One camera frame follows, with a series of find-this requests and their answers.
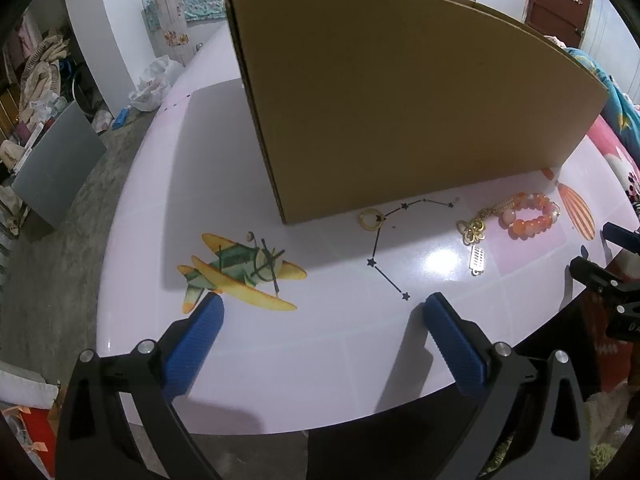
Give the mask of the pink floral bedsheet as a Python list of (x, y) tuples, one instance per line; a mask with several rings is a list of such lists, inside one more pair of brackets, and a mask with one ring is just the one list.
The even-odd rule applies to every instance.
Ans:
[(631, 205), (639, 210), (639, 169), (620, 139), (602, 116), (597, 117), (587, 136), (614, 172)]

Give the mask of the gold knot tassel charm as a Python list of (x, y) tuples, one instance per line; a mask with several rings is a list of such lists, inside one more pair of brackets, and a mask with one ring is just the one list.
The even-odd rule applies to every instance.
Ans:
[(485, 272), (486, 255), (482, 246), (486, 237), (487, 222), (490, 218), (499, 218), (508, 210), (514, 208), (515, 198), (481, 209), (471, 220), (459, 220), (456, 223), (458, 232), (462, 237), (462, 243), (470, 250), (469, 270), (473, 276), (480, 276)]

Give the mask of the white round printed table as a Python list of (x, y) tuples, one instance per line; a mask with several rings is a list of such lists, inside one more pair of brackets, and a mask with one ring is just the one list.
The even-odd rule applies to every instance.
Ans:
[(490, 340), (517, 344), (582, 289), (568, 274), (581, 252), (616, 254), (586, 240), (562, 214), (530, 240), (495, 223), (473, 275), (457, 222), (518, 192), (577, 192), (597, 224), (638, 219), (608, 162), (580, 142), (555, 180), (541, 172), (382, 206), (380, 232), (356, 212), (297, 226), (280, 214), (258, 148), (230, 32), (218, 29), (172, 88), (122, 189), (103, 261), (96, 348), (123, 354), (182, 317), (180, 266), (212, 261), (203, 235), (250, 236), (307, 273), (272, 291), (293, 305), (273, 312), (224, 298), (224, 326), (198, 378), (175, 407), (194, 434), (273, 434), (331, 426), (448, 386), (421, 302), (441, 292)]

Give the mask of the grey storage bin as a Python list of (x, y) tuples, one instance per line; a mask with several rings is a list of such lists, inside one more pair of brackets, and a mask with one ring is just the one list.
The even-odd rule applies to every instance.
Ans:
[(11, 186), (29, 208), (58, 229), (106, 147), (76, 102), (40, 136)]

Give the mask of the dark red wooden door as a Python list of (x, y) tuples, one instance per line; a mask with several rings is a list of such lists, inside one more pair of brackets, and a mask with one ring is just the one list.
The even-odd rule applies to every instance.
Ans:
[(525, 23), (544, 36), (578, 48), (584, 38), (591, 0), (527, 0)]

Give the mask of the white plastic bag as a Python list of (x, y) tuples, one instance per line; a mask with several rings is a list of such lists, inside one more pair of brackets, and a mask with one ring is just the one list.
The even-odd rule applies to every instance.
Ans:
[(184, 66), (168, 55), (156, 58), (143, 71), (137, 89), (130, 93), (130, 106), (143, 113), (157, 110), (183, 72)]

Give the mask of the brown cardboard box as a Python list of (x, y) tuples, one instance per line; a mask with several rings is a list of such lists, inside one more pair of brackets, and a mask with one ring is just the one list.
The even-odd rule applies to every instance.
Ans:
[(470, 0), (227, 0), (281, 218), (562, 165), (608, 92)]

